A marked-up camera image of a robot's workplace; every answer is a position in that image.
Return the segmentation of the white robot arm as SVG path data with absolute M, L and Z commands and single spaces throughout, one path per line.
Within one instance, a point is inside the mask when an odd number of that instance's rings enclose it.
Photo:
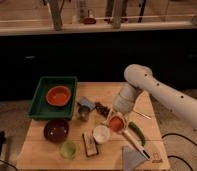
M 113 100 L 112 108 L 122 114 L 133 110 L 142 91 L 150 93 L 157 101 L 188 122 L 197 131 L 197 100 L 171 88 L 153 77 L 149 67 L 131 64 L 124 70 L 126 82 Z

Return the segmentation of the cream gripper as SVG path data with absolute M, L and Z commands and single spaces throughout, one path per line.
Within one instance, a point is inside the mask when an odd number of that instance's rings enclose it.
M 110 124 L 110 120 L 112 118 L 112 116 L 119 116 L 121 118 L 124 119 L 124 129 L 123 129 L 123 133 L 127 132 L 128 131 L 128 125 L 129 125 L 129 121 L 127 120 L 129 117 L 128 115 L 124 115 L 114 109 L 111 109 L 111 112 L 110 112 L 110 115 L 108 115 L 108 118 L 107 118 L 107 122 L 106 122 L 106 125 L 107 127 L 109 128 L 109 124 Z

